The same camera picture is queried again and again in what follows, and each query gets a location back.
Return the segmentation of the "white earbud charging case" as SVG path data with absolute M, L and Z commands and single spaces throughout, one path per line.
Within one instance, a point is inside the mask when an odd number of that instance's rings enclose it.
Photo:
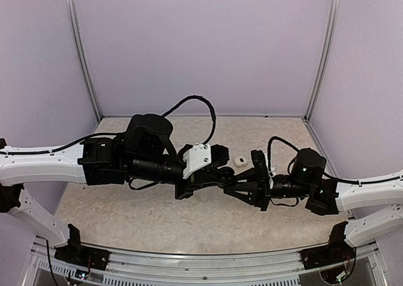
M 238 168 L 244 167 L 244 166 L 246 166 L 246 165 L 248 164 L 247 158 L 246 158 L 246 157 L 242 157 L 242 156 L 235 157 L 234 160 L 233 160 L 233 162 L 234 162 L 234 165 L 235 165 L 236 167 L 238 167 Z

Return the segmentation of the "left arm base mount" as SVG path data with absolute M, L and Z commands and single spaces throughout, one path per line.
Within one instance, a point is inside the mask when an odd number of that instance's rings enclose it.
M 79 229 L 72 224 L 68 224 L 67 227 L 69 231 L 67 244 L 55 249 L 55 259 L 87 269 L 105 271 L 110 252 L 83 245 Z

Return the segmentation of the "black round charging case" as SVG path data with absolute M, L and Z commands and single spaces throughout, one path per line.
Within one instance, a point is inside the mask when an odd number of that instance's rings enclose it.
M 231 178 L 232 176 L 234 176 L 234 173 L 235 173 L 235 171 L 231 167 L 223 167 L 223 168 L 220 168 L 219 171 L 228 178 Z

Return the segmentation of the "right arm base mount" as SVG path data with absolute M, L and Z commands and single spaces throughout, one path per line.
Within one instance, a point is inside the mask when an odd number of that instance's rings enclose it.
M 300 257 L 305 270 L 348 261 L 356 257 L 356 249 L 346 242 L 344 232 L 347 224 L 347 221 L 336 224 L 326 244 L 301 250 Z

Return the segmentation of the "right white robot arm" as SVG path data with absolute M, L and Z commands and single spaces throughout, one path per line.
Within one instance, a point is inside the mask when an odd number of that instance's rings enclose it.
M 240 174 L 224 193 L 265 211 L 274 198 L 307 198 L 305 207 L 317 215 L 336 215 L 362 207 L 383 208 L 361 219 L 336 224 L 322 258 L 337 262 L 347 247 L 360 246 L 369 240 L 402 227 L 402 172 L 379 179 L 343 181 L 324 178 L 326 159 L 310 148 L 301 149 L 293 160 L 290 174 L 274 175 L 267 168 L 262 151 L 251 153 L 254 167 Z

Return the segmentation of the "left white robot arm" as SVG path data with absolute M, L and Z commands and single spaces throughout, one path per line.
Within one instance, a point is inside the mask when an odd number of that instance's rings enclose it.
M 228 148 L 206 142 L 177 151 L 172 123 L 156 114 L 134 115 L 122 133 L 99 133 L 60 147 L 1 148 L 1 211 L 33 226 L 76 264 L 88 258 L 78 229 L 41 209 L 25 183 L 64 181 L 123 185 L 145 180 L 170 184 L 178 200 L 208 186 L 224 186 L 233 177 Z

